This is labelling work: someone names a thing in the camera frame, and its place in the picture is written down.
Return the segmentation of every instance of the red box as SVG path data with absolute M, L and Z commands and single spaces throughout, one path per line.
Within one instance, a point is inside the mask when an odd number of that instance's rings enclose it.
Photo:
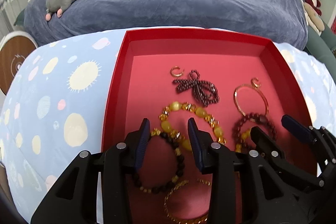
M 200 80 L 210 81 L 217 87 L 220 101 L 209 105 L 207 112 L 220 122 L 225 131 L 226 146 L 231 150 L 235 148 L 232 128 L 242 117 L 234 104 L 234 90 L 258 77 L 260 90 L 268 100 L 268 117 L 278 133 L 277 143 L 286 152 L 288 160 L 316 174 L 316 161 L 308 147 L 281 125 L 284 114 L 305 126 L 311 125 L 311 120 L 300 87 L 280 52 L 269 39 L 220 30 L 155 28 L 126 32 L 106 106 L 103 151 L 123 141 L 128 132 L 137 130 L 143 118 L 150 120 L 151 128 L 160 128 L 159 115 L 171 102 L 194 103 L 191 90 L 176 93 L 170 75 L 174 66 L 184 69 L 181 78 L 188 77 L 191 70 L 198 70 Z M 264 113 L 263 100 L 254 90 L 241 89 L 238 96 L 245 112 Z M 209 124 L 187 111 L 172 112 L 169 121 L 173 128 L 188 137 L 186 125 L 190 117 L 195 117 L 199 129 L 211 133 Z M 244 125 L 242 132 L 254 125 Z M 210 189 L 197 184 L 196 178 L 209 179 L 211 176 L 202 176 L 194 165 L 192 154 L 183 153 L 186 158 L 184 179 L 188 179 L 191 186 L 176 193 L 174 198 L 172 196 L 171 212 L 177 217 L 194 218 L 207 211 L 210 197 Z M 139 172 L 143 184 L 153 187 L 167 182 L 175 169 L 171 148 L 160 138 L 153 138 Z M 131 182 L 128 189 L 134 223 L 171 223 L 163 211 L 164 194 L 146 195 Z

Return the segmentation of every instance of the pink plush foot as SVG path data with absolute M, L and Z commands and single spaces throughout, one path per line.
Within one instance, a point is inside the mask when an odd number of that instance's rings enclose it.
M 62 14 L 63 14 L 62 9 L 58 9 L 58 11 L 57 11 L 57 17 L 60 18 L 62 16 Z
M 48 14 L 46 14 L 45 15 L 45 19 L 47 20 L 47 21 L 50 21 L 50 19 L 51 19 L 51 15 L 48 13 Z

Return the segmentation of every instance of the metal rivet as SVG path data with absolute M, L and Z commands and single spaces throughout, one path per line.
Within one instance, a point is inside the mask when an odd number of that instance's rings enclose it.
M 82 151 L 82 152 L 79 153 L 79 156 L 81 158 L 86 158 L 88 155 L 89 155 L 89 152 L 86 151 L 86 150 L 84 150 L 84 151 Z
M 118 143 L 117 144 L 118 149 L 124 149 L 124 148 L 126 148 L 126 146 L 127 146 L 126 143 Z
M 213 143 L 211 144 L 211 147 L 212 147 L 213 149 L 219 149 L 219 148 L 221 148 L 221 144 L 220 144 L 220 143 L 215 143 L 215 142 L 213 142 Z
M 277 157 L 277 156 L 279 156 L 279 153 L 277 151 L 272 151 L 271 155 L 273 157 Z
M 258 157 L 258 155 L 259 155 L 258 151 L 256 151 L 256 150 L 251 150 L 249 152 L 249 154 L 250 154 L 251 157 L 254 157 L 254 158 Z

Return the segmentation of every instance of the gold ring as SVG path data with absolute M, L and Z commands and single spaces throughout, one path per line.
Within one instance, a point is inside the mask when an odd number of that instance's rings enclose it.
M 211 186 L 211 182 L 207 181 L 207 180 L 203 180 L 203 179 L 197 179 L 198 182 L 203 183 L 205 185 Z M 182 186 L 188 184 L 189 181 L 188 180 L 183 180 L 180 183 L 176 184 L 176 186 L 167 194 L 167 196 L 165 197 L 165 201 L 163 203 L 163 208 L 165 213 L 167 214 L 167 216 L 170 218 L 170 220 L 174 221 L 175 223 L 178 224 L 199 224 L 199 223 L 203 223 L 206 222 L 208 219 L 208 213 L 198 217 L 198 218 L 193 218 L 193 219 L 181 219 L 181 218 L 177 218 L 174 217 L 173 215 L 171 215 L 168 211 L 167 208 L 167 202 L 169 197 L 175 192 L 177 191 L 179 188 L 181 188 Z
M 241 107 L 239 106 L 238 104 L 238 100 L 237 100 L 237 92 L 240 88 L 242 87 L 248 87 L 248 88 L 252 88 L 253 90 L 255 90 L 260 96 L 261 98 L 263 99 L 264 101 L 264 104 L 265 104 L 265 116 L 268 114 L 268 102 L 267 102 L 267 99 L 265 97 L 265 95 L 261 92 L 261 90 L 259 89 L 261 87 L 261 84 L 259 83 L 259 79 L 258 78 L 253 78 L 251 80 L 251 84 L 242 84 L 240 85 L 239 87 L 237 87 L 235 89 L 235 92 L 233 94 L 233 99 L 235 101 L 235 105 L 238 109 L 238 111 L 243 115 L 243 116 L 246 116 L 246 113 L 244 111 L 242 111 Z
M 181 76 L 183 75 L 183 73 L 184 73 L 184 70 L 181 71 L 181 72 L 178 73 L 178 74 L 175 74 L 175 73 L 173 73 L 173 70 L 175 70 L 175 69 L 180 69 L 180 67 L 179 67 L 179 66 L 175 66 L 175 67 L 173 67 L 173 68 L 170 70 L 170 74 L 171 74 L 171 76 L 173 76 L 173 77 L 175 77 L 175 78 L 179 78 L 179 77 L 181 77 Z

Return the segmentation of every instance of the green sofa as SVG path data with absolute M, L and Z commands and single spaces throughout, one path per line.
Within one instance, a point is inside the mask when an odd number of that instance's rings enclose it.
M 308 43 L 305 52 L 314 56 L 321 63 L 324 63 L 329 70 L 334 82 L 336 82 L 336 35 L 331 31 L 326 23 L 325 30 L 321 36 L 308 26 Z

